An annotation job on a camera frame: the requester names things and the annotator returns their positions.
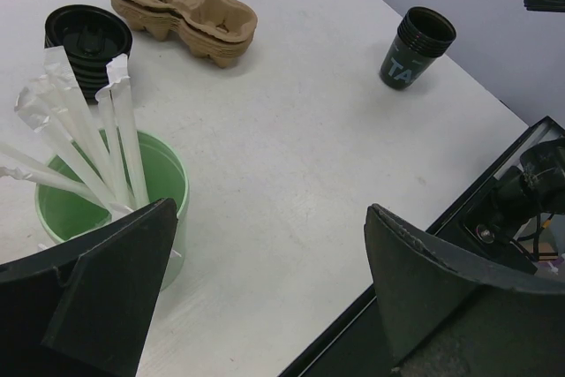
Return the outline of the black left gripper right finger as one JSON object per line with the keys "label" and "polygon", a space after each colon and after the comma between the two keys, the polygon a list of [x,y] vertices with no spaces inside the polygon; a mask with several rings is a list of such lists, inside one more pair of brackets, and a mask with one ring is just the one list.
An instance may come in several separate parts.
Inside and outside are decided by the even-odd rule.
{"label": "black left gripper right finger", "polygon": [[365,248],[393,376],[562,376],[564,284],[484,259],[373,204]]}

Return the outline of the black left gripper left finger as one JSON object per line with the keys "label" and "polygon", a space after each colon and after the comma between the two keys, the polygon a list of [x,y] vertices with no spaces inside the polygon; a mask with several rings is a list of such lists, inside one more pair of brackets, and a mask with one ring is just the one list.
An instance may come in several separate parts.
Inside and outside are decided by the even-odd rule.
{"label": "black left gripper left finger", "polygon": [[3,376],[133,376],[177,230],[173,199],[1,266]]}

